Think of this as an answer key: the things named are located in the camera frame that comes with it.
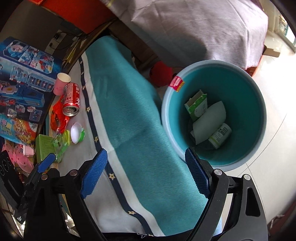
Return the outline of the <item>green clear plastic wrapper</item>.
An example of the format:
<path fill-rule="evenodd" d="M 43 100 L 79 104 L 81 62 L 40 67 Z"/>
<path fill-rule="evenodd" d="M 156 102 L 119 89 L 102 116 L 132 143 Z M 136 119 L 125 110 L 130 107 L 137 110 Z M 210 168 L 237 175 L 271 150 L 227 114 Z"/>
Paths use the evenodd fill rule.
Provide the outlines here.
<path fill-rule="evenodd" d="M 65 132 L 56 135 L 52 143 L 55 150 L 56 162 L 60 163 L 64 153 L 71 144 L 70 131 L 65 130 Z"/>

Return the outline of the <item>green white yogurt cup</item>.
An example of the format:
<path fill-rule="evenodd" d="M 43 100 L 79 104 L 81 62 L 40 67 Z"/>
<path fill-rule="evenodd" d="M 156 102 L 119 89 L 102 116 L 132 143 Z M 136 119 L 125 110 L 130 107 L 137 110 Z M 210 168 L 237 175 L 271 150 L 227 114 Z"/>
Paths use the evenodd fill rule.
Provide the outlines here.
<path fill-rule="evenodd" d="M 85 130 L 83 126 L 76 122 L 70 128 L 70 137 L 73 144 L 82 142 L 85 138 Z"/>

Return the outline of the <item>red snack wrapper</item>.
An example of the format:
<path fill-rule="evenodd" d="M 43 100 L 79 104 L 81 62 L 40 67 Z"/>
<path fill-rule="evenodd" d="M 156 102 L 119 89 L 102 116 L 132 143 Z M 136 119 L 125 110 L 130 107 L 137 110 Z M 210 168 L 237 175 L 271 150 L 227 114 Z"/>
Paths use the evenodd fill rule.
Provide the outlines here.
<path fill-rule="evenodd" d="M 50 117 L 50 127 L 57 133 L 63 133 L 69 123 L 70 118 L 63 114 L 63 96 L 52 106 Z"/>

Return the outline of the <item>white green label bottle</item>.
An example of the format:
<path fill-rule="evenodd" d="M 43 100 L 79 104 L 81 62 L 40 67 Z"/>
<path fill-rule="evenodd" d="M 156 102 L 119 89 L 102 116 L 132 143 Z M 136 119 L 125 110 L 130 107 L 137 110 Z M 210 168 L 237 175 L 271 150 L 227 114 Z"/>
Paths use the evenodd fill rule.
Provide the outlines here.
<path fill-rule="evenodd" d="M 222 125 L 213 133 L 208 141 L 212 144 L 215 149 L 221 147 L 221 145 L 227 140 L 227 138 L 231 135 L 232 129 L 226 123 L 222 123 Z"/>

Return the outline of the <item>white paper napkin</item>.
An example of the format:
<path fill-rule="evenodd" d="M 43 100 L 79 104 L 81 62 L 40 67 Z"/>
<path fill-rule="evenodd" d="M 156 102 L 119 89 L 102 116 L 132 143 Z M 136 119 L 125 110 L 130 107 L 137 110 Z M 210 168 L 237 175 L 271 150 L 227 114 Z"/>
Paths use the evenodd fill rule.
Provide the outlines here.
<path fill-rule="evenodd" d="M 193 123 L 195 144 L 207 140 L 226 120 L 226 109 L 222 101 L 216 102 Z"/>

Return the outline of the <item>red soda can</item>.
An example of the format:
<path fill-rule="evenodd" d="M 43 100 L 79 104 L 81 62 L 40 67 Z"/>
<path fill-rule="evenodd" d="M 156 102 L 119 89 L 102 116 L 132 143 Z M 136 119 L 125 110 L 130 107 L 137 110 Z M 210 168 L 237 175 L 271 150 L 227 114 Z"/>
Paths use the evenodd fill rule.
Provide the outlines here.
<path fill-rule="evenodd" d="M 80 109 L 80 89 L 78 84 L 68 83 L 64 87 L 62 111 L 65 116 L 75 116 Z"/>

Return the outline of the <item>green white carton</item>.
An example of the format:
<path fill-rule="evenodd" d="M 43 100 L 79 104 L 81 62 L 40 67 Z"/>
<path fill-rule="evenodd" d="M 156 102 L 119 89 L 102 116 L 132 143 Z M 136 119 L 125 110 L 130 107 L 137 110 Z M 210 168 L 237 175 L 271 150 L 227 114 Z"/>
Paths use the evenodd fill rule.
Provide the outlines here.
<path fill-rule="evenodd" d="M 207 110 L 207 94 L 201 89 L 184 104 L 192 121 L 199 119 Z"/>

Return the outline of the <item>pink paper cup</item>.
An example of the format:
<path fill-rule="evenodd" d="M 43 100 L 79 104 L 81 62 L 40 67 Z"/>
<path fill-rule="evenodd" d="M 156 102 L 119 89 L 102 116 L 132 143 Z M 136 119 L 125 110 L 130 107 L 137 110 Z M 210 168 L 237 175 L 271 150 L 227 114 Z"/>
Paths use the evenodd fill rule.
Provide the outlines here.
<path fill-rule="evenodd" d="M 63 94 L 63 89 L 66 84 L 71 82 L 71 77 L 66 73 L 58 73 L 57 79 L 54 85 L 53 93 L 56 96 L 61 96 Z"/>

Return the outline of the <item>teal trash bin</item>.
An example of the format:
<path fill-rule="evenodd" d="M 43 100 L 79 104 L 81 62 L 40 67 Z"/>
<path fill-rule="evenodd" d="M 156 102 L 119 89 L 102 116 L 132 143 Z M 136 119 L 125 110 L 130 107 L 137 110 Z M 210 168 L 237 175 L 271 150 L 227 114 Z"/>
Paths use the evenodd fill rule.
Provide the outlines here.
<path fill-rule="evenodd" d="M 230 171 L 259 148 L 266 107 L 247 72 L 227 62 L 206 60 L 174 77 L 164 95 L 162 123 L 182 160 L 191 147 L 212 166 Z"/>

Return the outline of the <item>green cardboard box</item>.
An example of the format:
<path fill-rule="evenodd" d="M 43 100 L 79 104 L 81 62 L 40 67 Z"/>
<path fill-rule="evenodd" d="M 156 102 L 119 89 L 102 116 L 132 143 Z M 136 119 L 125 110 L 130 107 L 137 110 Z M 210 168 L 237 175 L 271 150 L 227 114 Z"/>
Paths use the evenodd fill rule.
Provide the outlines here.
<path fill-rule="evenodd" d="M 38 163 L 42 162 L 48 156 L 48 154 L 55 154 L 53 138 L 39 134 L 35 140 L 35 152 Z"/>

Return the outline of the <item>pink butterfly wings toy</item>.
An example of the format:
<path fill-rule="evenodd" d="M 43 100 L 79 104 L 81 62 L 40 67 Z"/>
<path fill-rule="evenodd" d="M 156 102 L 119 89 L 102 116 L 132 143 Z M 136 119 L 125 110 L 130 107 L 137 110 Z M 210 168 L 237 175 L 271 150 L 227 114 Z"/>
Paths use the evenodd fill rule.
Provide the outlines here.
<path fill-rule="evenodd" d="M 7 151 L 13 165 L 17 164 L 24 172 L 31 173 L 34 169 L 33 163 L 23 154 L 22 145 L 16 145 L 13 148 L 9 143 L 5 143 L 2 151 Z"/>

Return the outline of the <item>paw patrol toy package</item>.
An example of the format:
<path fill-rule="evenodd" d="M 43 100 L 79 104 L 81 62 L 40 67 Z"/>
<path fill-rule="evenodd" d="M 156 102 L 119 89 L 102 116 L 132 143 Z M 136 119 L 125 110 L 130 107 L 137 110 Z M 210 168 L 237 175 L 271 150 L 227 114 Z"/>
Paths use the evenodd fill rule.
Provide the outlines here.
<path fill-rule="evenodd" d="M 1 113 L 1 137 L 14 142 L 33 147 L 37 137 L 38 124 L 18 118 L 8 118 Z"/>

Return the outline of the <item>blue toy box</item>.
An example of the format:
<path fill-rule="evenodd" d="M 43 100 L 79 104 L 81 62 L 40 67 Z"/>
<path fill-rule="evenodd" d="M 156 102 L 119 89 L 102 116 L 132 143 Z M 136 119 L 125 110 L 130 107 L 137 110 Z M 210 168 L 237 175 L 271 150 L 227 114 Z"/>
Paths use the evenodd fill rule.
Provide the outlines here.
<path fill-rule="evenodd" d="M 1 42 L 1 113 L 41 123 L 62 61 L 13 37 Z"/>

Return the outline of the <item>grey cloth covered furniture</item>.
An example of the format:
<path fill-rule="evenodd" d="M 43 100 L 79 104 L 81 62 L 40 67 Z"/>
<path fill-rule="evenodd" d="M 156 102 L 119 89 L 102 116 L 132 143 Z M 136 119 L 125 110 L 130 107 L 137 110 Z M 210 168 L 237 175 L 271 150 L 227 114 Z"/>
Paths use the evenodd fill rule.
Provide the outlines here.
<path fill-rule="evenodd" d="M 105 1 L 168 66 L 220 60 L 242 69 L 262 56 L 268 17 L 259 1 Z"/>

